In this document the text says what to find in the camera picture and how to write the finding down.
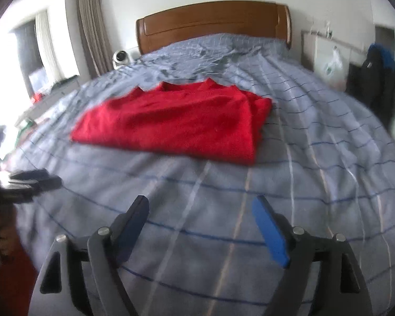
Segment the beige curtain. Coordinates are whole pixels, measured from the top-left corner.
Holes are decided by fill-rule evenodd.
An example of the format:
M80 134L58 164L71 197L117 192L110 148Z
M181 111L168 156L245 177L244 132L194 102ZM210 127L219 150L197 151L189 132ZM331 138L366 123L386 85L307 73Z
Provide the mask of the beige curtain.
M112 70L112 52L100 0L78 0L80 23L95 76Z

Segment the wooden headboard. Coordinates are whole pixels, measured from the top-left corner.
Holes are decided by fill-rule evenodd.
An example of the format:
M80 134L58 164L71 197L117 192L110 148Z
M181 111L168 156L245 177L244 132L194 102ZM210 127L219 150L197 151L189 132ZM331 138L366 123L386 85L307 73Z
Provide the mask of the wooden headboard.
M167 9L136 21L137 44L141 54L175 42L217 33L276 38L290 48L290 9L285 4L274 2L204 2Z

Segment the blue plaid bed cover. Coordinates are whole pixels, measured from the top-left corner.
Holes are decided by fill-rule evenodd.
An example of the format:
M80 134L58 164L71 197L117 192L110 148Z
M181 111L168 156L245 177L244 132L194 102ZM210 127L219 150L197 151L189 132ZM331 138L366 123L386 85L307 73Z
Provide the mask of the blue plaid bed cover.
M212 78L273 99L254 166L76 144L89 108L133 88ZM138 195L150 214L120 278L143 315L261 315L281 276L252 213L264 195L293 225L343 234L375 315L395 305L395 141L376 116L268 38L217 34L171 44L63 98L10 158L61 189L17 207L36 268L55 237L90 235Z

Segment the red knit sweater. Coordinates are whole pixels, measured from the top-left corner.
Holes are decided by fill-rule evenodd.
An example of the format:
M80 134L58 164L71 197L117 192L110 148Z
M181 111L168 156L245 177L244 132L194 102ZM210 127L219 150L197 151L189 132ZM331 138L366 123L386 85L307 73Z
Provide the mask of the red knit sweater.
M139 87L89 109L72 141L251 166L273 102L207 78Z

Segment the white drawer cabinet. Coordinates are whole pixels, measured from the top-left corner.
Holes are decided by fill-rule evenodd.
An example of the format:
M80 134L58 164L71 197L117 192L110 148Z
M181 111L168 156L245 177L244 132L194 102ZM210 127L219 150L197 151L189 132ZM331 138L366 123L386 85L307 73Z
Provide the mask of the white drawer cabinet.
M79 79L72 81L71 83L56 89L54 91L50 90L50 93L45 94L42 101L33 104L27 111L25 111L15 122L15 127L21 127L23 121L32 120L35 121L40 118L44 113L51 109L60 99L65 98L73 91L80 88Z

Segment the white plastic bag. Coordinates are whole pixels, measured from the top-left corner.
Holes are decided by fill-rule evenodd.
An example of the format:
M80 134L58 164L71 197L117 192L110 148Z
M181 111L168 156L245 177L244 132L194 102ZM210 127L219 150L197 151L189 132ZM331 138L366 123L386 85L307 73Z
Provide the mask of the white plastic bag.
M333 57L324 67L324 80L331 88L337 91L346 89L346 76L343 57L337 46L333 47Z

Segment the white nightstand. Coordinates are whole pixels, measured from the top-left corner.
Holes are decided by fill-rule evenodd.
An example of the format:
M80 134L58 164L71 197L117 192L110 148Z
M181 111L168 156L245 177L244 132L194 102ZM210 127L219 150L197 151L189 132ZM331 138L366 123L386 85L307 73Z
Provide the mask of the white nightstand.
M328 38L322 33L314 31L301 31L301 63L311 70L325 84L324 67L333 57L333 47L337 46L343 57L346 87L350 65L361 66L367 56L367 51L356 48L349 43Z

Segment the red item on cabinet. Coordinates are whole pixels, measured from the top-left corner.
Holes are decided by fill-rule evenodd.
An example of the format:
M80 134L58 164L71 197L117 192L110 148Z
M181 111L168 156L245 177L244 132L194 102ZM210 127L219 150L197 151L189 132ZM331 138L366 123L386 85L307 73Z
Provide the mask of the red item on cabinet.
M31 97L31 101L33 104L36 104L42 101L44 97L45 95L43 93L34 93L33 96Z

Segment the black and blue jacket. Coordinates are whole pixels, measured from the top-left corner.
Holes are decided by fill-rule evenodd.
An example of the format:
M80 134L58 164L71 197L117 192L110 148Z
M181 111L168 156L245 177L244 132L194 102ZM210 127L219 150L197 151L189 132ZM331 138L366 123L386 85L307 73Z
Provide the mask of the black and blue jacket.
M379 43L371 44L361 66L350 64L346 92L389 130L395 118L395 56Z

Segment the green garment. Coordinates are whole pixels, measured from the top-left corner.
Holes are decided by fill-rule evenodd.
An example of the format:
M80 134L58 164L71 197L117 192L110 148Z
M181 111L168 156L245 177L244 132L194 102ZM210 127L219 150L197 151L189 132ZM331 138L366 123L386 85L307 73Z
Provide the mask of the green garment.
M37 124L32 120L25 120L25 124L18 131L17 143L24 141L36 128Z

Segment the white round fan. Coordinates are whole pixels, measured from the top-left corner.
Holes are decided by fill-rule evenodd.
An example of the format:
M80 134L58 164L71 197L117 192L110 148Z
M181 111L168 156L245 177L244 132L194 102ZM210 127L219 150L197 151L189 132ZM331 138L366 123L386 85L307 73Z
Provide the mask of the white round fan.
M112 55L112 66L114 70L132 64L131 55L124 50L118 50Z

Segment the dark clothes on cabinet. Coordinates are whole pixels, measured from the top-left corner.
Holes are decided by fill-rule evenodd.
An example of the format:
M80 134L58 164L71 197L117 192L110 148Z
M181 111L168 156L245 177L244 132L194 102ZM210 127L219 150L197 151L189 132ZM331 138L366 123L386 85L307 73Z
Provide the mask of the dark clothes on cabinet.
M79 77L79 75L74 75L74 76L71 76L69 78L64 78L63 80L54 83L52 88L51 88L51 91L59 89L59 88L65 86L65 85L71 83L72 81L77 80L78 77Z

